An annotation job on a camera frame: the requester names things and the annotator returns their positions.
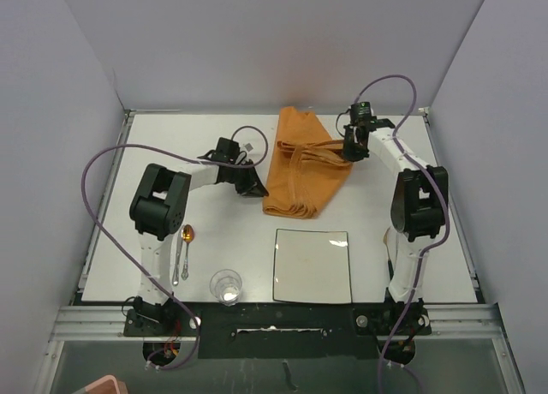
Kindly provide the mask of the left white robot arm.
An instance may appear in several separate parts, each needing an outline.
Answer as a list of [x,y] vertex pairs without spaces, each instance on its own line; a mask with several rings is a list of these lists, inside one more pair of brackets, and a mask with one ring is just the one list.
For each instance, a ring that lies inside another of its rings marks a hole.
[[260,181],[255,164],[241,152],[240,145],[221,138],[217,146],[188,164],[184,171],[149,164],[129,207],[140,242],[140,289],[134,298],[134,312],[156,335],[168,332],[176,309],[172,300],[171,247],[182,231],[189,193],[197,188],[228,183],[242,197],[269,195]]

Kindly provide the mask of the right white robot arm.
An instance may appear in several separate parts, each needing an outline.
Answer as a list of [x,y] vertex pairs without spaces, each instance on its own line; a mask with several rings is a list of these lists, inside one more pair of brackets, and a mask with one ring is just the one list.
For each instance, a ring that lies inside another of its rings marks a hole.
[[388,119],[352,115],[343,128],[344,159],[358,162],[374,155],[396,179],[385,235],[392,270],[388,293],[394,303],[383,308],[380,320],[387,331],[398,333],[409,326],[410,309],[421,299],[430,250],[449,236],[449,174],[417,156]]

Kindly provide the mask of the orange cloth placemat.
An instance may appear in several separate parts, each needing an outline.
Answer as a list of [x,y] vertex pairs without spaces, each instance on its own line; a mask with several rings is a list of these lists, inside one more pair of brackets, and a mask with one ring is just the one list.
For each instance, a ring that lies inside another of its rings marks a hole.
[[313,219],[325,209],[350,176],[343,142],[334,140],[311,111],[284,107],[279,112],[266,181],[263,213]]

